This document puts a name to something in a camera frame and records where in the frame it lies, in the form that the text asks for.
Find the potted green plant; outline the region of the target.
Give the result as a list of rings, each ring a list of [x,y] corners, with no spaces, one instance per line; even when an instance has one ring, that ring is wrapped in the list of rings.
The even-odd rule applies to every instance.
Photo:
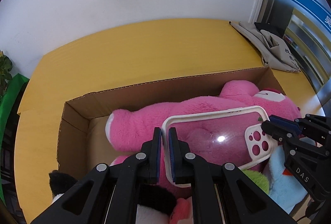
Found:
[[[0,95],[1,98],[5,95],[8,87],[9,81],[12,80],[11,70],[13,68],[12,62],[8,56],[1,51],[0,54],[0,79],[1,79],[1,86],[0,86]]]

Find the clear white phone case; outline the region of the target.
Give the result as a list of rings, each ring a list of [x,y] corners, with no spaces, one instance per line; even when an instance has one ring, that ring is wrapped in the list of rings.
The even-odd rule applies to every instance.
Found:
[[[217,165],[231,162],[239,169],[247,170],[267,160],[278,145],[261,129],[261,124],[268,119],[261,106],[166,118],[161,130],[168,181],[174,186],[184,187],[184,184],[174,180],[169,141],[171,128],[175,128],[179,140],[188,143],[192,153],[203,157],[207,162]]]

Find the teal and pink plush doll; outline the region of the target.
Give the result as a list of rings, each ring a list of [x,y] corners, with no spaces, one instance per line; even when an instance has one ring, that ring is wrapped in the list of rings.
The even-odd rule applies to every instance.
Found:
[[[170,223],[262,223],[271,201],[268,198],[269,181],[266,176],[251,170],[228,171],[221,169],[216,186],[226,185],[224,190],[217,189],[217,198],[211,200],[211,209],[206,202],[208,197],[198,188],[193,196],[177,201]]]

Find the pink bear plush toy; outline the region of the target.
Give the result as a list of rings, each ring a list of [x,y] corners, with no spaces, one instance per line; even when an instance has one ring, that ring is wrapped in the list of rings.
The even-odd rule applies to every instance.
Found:
[[[153,138],[154,128],[171,116],[208,113],[249,106],[262,107],[268,116],[287,120],[301,117],[300,108],[286,95],[274,89],[260,90],[245,80],[227,82],[219,96],[200,96],[182,102],[161,102],[137,111],[114,110],[108,117],[105,132],[116,151],[137,152],[144,142]],[[190,151],[210,163],[232,162],[240,167],[251,162],[244,131],[261,123],[259,113],[230,116],[196,122],[178,123],[179,140],[187,142]]]

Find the brown cardboard box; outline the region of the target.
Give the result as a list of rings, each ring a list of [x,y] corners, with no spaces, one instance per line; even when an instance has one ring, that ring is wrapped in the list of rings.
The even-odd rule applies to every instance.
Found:
[[[284,91],[272,70],[264,67],[152,81],[91,92],[65,102],[57,143],[59,171],[81,179],[95,165],[111,163],[122,154],[107,142],[104,130],[113,110],[136,111],[159,102],[217,96],[231,80],[247,80],[261,90]]]

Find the grey canvas tote bag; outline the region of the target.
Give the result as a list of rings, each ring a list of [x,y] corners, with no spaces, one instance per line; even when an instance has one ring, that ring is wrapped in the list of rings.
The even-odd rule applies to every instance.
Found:
[[[231,22],[229,24],[260,52],[264,66],[289,73],[299,73],[301,69],[285,41],[265,29],[259,30],[258,23]]]

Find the light blue plush toy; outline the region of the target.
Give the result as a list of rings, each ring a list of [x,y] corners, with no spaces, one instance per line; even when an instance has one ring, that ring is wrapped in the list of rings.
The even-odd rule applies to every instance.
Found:
[[[269,196],[284,211],[291,213],[307,195],[305,188],[285,168],[285,153],[279,145],[272,153],[263,174],[269,181]]]

